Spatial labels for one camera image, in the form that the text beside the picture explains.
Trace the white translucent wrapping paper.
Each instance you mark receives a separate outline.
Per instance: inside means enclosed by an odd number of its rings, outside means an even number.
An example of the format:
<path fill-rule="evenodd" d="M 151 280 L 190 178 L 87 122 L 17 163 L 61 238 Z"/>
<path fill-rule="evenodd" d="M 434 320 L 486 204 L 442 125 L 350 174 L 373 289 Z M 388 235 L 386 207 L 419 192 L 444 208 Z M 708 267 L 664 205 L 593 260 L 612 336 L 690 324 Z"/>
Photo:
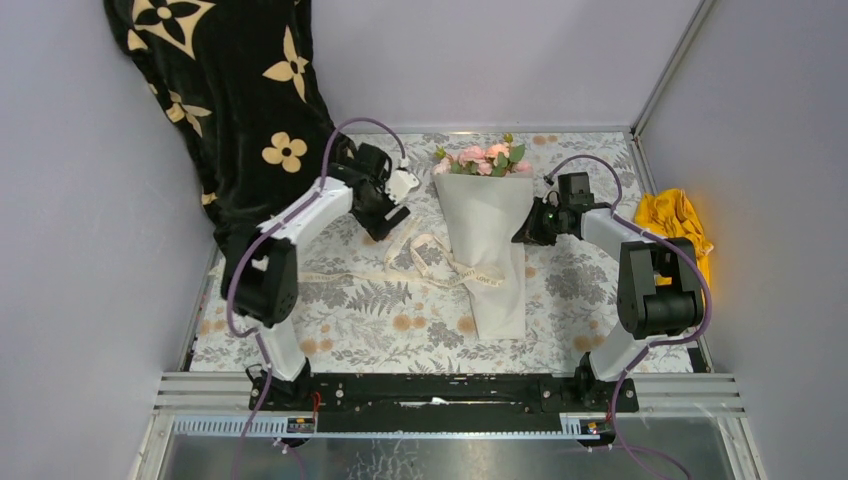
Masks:
<path fill-rule="evenodd" d="M 433 176 L 450 248 L 458 264 L 475 270 L 465 281 L 478 338 L 525 336 L 525 250 L 513 236 L 533 204 L 530 174 L 503 177 Z"/>

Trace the pink fake flower bouquet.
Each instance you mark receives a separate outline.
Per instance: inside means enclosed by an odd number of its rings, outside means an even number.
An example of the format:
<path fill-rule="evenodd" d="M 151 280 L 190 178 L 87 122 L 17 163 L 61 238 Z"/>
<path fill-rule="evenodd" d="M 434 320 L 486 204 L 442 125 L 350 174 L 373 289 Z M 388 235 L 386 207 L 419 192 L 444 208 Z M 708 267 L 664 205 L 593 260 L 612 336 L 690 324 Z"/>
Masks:
<path fill-rule="evenodd" d="M 499 143 L 486 148 L 472 145 L 457 154 L 451 154 L 439 147 L 435 152 L 438 162 L 431 173 L 493 178 L 529 176 L 533 172 L 533 166 L 525 159 L 525 154 L 525 145 L 516 143 L 513 135 L 506 133 Z"/>

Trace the cream printed ribbon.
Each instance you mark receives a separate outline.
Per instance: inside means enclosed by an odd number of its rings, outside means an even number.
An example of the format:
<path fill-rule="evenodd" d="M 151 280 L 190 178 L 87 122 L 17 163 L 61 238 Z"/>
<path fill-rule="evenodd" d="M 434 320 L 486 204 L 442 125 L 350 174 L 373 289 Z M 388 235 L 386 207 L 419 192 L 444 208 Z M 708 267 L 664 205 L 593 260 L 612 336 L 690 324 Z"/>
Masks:
<path fill-rule="evenodd" d="M 343 271 L 330 274 L 301 272 L 298 274 L 298 280 L 301 283 L 329 283 L 342 278 L 356 278 L 374 282 L 428 283 L 443 289 L 457 288 L 460 285 L 466 285 L 468 283 L 478 283 L 487 287 L 501 287 L 503 285 L 505 276 L 497 266 L 481 265 L 472 267 L 459 263 L 446 243 L 432 233 L 423 233 L 417 237 L 413 237 L 419 224 L 420 219 L 413 218 L 404 227 L 386 251 L 383 259 L 384 268 L 380 272 Z M 430 269 L 430 265 L 418 253 L 418 248 L 425 245 L 430 245 L 439 251 L 442 258 L 454 272 L 453 276 L 442 278 L 435 275 Z M 410 253 L 415 271 L 395 269 L 395 260 L 404 247 Z"/>

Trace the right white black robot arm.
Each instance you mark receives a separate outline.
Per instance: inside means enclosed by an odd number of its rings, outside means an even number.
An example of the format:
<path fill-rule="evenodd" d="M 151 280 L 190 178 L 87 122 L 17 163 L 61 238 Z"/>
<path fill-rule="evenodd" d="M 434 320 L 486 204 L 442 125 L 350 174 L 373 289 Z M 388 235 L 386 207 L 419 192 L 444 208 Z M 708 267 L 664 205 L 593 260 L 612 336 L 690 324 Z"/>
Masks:
<path fill-rule="evenodd" d="M 514 242 L 553 246 L 569 235 L 618 263 L 618 322 L 605 343 L 585 354 L 564 398 L 589 412 L 614 409 L 628 375 L 655 346 L 687 342 L 709 321 L 705 277 L 686 238 L 665 238 L 596 201 L 585 173 L 564 174 L 556 190 L 536 197 Z"/>

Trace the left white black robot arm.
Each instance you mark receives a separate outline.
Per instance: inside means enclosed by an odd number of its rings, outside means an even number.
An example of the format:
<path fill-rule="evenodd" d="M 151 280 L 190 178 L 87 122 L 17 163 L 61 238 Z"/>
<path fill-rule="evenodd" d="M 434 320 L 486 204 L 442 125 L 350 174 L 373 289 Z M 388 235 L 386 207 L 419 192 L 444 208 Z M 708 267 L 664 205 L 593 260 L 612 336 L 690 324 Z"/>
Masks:
<path fill-rule="evenodd" d="M 350 215 L 374 241 L 389 236 L 410 213 L 403 198 L 418 181 L 407 160 L 361 144 L 352 158 L 331 162 L 327 174 L 270 220 L 237 230 L 224 252 L 220 294 L 237 338 L 256 340 L 263 385 L 288 411 L 309 401 L 309 362 L 299 348 L 291 315 L 299 286 L 298 250 L 336 219 Z"/>

